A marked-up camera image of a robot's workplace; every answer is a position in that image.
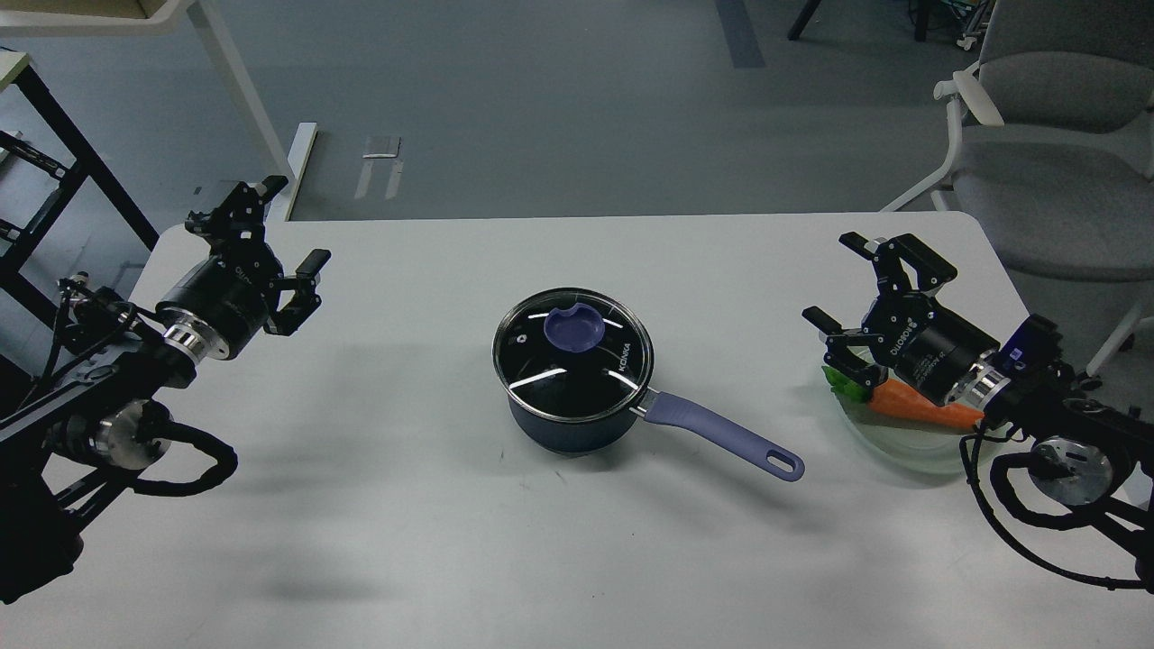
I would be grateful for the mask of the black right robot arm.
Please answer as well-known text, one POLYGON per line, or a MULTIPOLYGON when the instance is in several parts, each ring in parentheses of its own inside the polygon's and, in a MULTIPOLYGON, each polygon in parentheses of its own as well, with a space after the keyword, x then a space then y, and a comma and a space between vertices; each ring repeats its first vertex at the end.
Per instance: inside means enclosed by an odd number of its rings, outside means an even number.
POLYGON ((1151 423, 1089 398, 1062 359, 1056 324, 1022 320, 1006 343, 949 311, 937 292, 957 270, 915 234, 839 243, 865 259, 878 294, 859 328, 818 307, 803 319, 820 331, 825 370, 881 401, 914 394, 928 415, 971 406, 959 452, 977 509, 1002 542, 1059 579, 1108 590, 1151 591, 1151 510, 1117 497, 1134 472, 1151 475, 1151 423), (1094 529, 1134 561, 1133 579, 1064 570, 1019 542, 997 519, 990 486, 1022 525, 1051 531, 1094 529))

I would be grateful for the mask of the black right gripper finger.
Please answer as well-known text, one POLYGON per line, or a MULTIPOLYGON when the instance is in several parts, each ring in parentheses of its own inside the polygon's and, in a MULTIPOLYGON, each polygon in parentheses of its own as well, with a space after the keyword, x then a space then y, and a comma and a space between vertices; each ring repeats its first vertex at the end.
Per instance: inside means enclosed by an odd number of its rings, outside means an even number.
POLYGON ((889 379, 887 367, 877 361, 865 361, 853 348, 869 348, 877 343, 877 336, 863 328, 844 329, 841 324, 829 316, 818 306, 809 306, 802 311, 802 318, 815 324, 820 331, 826 352, 824 361, 861 388, 878 388, 889 379))
POLYGON ((936 293, 957 276, 956 266, 912 233, 872 240, 844 233, 839 243, 871 263, 878 290, 871 312, 938 312, 936 293))

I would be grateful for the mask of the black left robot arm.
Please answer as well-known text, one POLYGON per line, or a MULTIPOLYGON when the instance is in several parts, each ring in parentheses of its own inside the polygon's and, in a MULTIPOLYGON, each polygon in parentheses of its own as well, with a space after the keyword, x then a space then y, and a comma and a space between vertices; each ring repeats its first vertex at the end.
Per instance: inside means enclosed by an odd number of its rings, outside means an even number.
POLYGON ((293 335, 319 309, 330 251, 288 274, 265 243, 268 204, 287 185, 239 182, 190 212, 185 227, 209 254, 153 309, 80 276, 60 282, 58 328, 78 333, 81 352, 3 418, 5 604, 69 574, 82 531, 126 490, 197 497, 235 473, 234 448, 174 420, 156 394, 188 386, 207 358, 234 359, 258 331, 293 335))

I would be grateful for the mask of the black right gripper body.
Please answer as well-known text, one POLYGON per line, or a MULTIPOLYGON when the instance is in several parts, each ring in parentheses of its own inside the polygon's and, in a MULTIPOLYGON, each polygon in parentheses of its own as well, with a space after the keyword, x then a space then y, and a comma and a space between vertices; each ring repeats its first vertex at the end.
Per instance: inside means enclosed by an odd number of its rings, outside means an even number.
POLYGON ((984 330, 936 300, 876 300, 862 321, 874 361, 936 406, 957 400, 962 379, 999 346, 984 330))

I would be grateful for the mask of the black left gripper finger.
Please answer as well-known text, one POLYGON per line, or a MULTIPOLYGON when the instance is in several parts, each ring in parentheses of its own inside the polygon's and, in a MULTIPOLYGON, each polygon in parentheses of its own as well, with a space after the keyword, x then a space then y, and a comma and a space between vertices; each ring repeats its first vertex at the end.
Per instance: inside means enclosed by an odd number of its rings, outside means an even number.
POLYGON ((269 311, 263 330, 270 335, 290 336, 297 331, 322 303, 316 293, 320 270, 334 256, 329 249, 314 248, 294 274, 269 279, 263 299, 269 311))
POLYGON ((282 174, 268 176, 255 185, 237 182, 219 206, 190 211, 185 230, 207 240, 210 254, 225 261, 276 264, 273 251, 265 243, 267 206, 287 185, 288 178, 282 174))

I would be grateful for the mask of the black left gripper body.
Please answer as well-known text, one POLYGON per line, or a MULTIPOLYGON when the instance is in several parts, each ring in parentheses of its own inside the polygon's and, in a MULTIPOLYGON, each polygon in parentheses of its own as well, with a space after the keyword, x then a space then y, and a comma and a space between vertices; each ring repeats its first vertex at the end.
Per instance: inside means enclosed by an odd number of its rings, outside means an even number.
POLYGON ((156 305, 163 324, 194 319, 213 330, 210 356, 234 359, 269 321, 270 283, 280 276, 276 261, 227 261, 213 255, 198 263, 156 305))

